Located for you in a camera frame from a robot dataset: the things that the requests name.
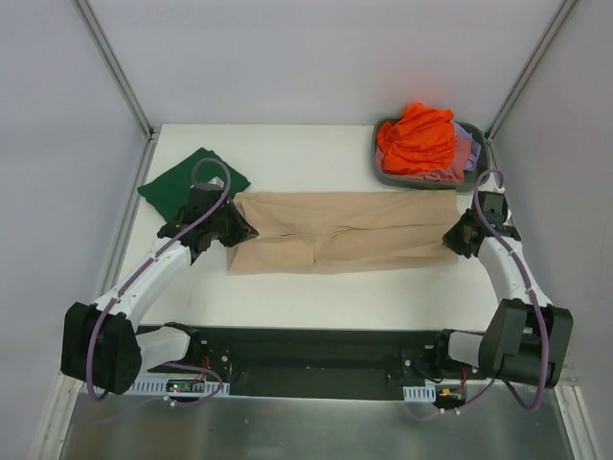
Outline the green t shirt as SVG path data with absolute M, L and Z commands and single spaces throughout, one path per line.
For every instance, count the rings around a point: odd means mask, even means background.
M 192 186 L 192 172 L 202 159 L 215 159 L 224 164 L 231 177 L 228 197 L 233 198 L 251 185 L 249 179 L 222 160 L 212 150 L 198 149 L 176 166 L 163 172 L 146 185 L 138 188 L 139 195 L 151 205 L 165 221 L 175 219 L 188 202 Z

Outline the beige t shirt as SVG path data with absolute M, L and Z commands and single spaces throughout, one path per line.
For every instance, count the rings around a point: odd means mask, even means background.
M 228 252 L 233 274 L 335 274 L 454 265 L 443 235 L 459 220 L 453 191 L 240 193 L 257 231 Z

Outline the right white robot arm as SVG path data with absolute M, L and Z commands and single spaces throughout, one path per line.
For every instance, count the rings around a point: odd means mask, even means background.
M 550 389 L 559 381 L 574 319 L 537 285 L 508 213 L 503 194 L 480 191 L 443 235 L 445 247 L 480 262 L 498 307 L 484 333 L 440 333 L 431 366 L 447 379 L 469 365 L 488 378 Z

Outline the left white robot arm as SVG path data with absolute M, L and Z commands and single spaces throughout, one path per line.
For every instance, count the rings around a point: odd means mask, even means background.
M 148 333 L 138 329 L 167 286 L 213 242 L 233 248 L 258 234 L 226 189 L 192 186 L 187 203 L 158 230 L 138 266 L 92 303 L 77 302 L 65 313 L 61 373 L 84 382 L 90 394 L 122 395 L 141 373 L 157 366 L 195 371 L 204 357 L 197 329 L 177 322 Z

